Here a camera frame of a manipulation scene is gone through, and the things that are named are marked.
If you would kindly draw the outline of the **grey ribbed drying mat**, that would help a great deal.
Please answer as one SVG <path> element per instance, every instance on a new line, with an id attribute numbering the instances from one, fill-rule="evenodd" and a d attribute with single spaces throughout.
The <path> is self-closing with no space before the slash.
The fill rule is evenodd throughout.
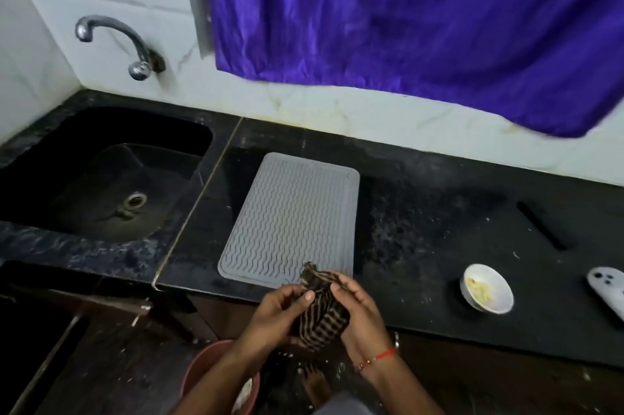
<path id="1" fill-rule="evenodd" d="M 360 174 L 283 153 L 265 155 L 217 264 L 234 281 L 279 288 L 306 263 L 353 276 Z"/>

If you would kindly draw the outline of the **striped brown cloth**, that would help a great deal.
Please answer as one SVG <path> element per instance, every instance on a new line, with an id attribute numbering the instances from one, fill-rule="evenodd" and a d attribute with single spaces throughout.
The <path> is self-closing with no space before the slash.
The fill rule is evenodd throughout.
<path id="1" fill-rule="evenodd" d="M 315 293 L 311 306 L 297 317 L 290 335 L 297 337 L 303 348 L 313 353 L 321 351 L 339 338 L 349 324 L 348 310 L 331 291 L 333 283 L 346 289 L 331 271 L 320 270 L 316 264 L 307 262 L 300 274 L 300 283 Z"/>

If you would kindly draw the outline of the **black stone sink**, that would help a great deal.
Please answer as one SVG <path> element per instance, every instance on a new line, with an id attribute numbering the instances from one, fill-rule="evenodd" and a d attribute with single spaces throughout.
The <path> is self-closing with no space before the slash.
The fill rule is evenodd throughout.
<path id="1" fill-rule="evenodd" d="M 0 168 L 0 221 L 109 243 L 157 231 L 189 188 L 213 139 L 189 120 L 96 107 Z M 147 204 L 132 220 L 114 215 L 128 195 Z"/>

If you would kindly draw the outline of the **metal sink drain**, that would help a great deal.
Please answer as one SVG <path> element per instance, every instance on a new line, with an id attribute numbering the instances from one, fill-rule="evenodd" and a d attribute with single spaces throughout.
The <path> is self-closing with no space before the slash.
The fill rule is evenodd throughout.
<path id="1" fill-rule="evenodd" d="M 136 218 L 141 209 L 147 204 L 147 196 L 141 192 L 134 192 L 124 198 L 123 202 L 116 207 L 114 215 L 123 220 Z"/>

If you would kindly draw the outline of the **purple curtain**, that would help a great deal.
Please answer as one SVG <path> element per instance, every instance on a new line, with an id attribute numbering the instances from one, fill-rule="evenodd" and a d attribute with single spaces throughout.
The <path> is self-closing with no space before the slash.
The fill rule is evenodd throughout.
<path id="1" fill-rule="evenodd" d="M 216 68 L 430 98 L 561 138 L 624 100 L 624 0 L 209 0 Z"/>

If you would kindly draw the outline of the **person's left hand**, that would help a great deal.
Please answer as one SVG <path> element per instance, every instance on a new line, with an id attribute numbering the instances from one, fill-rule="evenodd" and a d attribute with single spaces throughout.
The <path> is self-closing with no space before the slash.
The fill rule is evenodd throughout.
<path id="1" fill-rule="evenodd" d="M 301 344 L 290 335 L 296 318 L 288 318 L 288 307 L 305 291 L 301 284 L 289 284 L 265 295 L 238 340 L 246 356 L 265 359 L 279 346 Z"/>

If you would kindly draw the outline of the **person's right forearm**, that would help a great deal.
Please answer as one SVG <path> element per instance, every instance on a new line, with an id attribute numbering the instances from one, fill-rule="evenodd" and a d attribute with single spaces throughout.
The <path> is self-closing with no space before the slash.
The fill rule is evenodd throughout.
<path id="1" fill-rule="evenodd" d="M 390 415 L 446 415 L 398 354 L 387 349 L 358 367 Z"/>

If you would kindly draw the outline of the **white game controller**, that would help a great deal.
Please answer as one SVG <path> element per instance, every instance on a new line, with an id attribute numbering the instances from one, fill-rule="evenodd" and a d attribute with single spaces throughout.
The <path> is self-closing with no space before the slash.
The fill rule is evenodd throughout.
<path id="1" fill-rule="evenodd" d="M 611 267 L 595 267 L 587 274 L 590 288 L 624 322 L 624 271 Z"/>

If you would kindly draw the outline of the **person's right hand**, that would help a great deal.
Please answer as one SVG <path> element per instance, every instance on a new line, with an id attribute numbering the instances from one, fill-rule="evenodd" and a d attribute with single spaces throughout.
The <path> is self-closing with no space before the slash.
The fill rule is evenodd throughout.
<path id="1" fill-rule="evenodd" d="M 337 271 L 331 271 L 350 287 L 353 295 L 353 310 L 347 328 L 341 335 L 342 343 L 355 369 L 359 372 L 359 364 L 365 359 L 396 348 L 386 330 L 383 318 L 374 300 L 356 282 Z"/>

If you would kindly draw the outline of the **pink plastic bucket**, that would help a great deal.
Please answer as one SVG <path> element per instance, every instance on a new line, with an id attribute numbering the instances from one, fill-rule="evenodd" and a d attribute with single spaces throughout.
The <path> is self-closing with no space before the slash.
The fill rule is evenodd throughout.
<path id="1" fill-rule="evenodd" d="M 227 352 L 233 340 L 219 340 L 210 343 L 202 349 L 192 360 L 184 375 L 179 391 L 179 398 L 183 399 L 203 376 L 218 363 L 219 359 Z M 250 377 L 235 402 L 231 415 L 256 415 L 256 403 L 261 387 L 261 374 L 257 371 Z"/>

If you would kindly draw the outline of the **small white bowl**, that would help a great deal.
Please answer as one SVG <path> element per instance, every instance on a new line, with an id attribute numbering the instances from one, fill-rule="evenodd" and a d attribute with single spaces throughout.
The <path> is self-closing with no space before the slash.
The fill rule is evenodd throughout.
<path id="1" fill-rule="evenodd" d="M 505 278 L 495 269 L 474 263 L 459 280 L 464 300 L 472 308 L 493 315 L 505 315 L 514 308 L 514 295 Z"/>

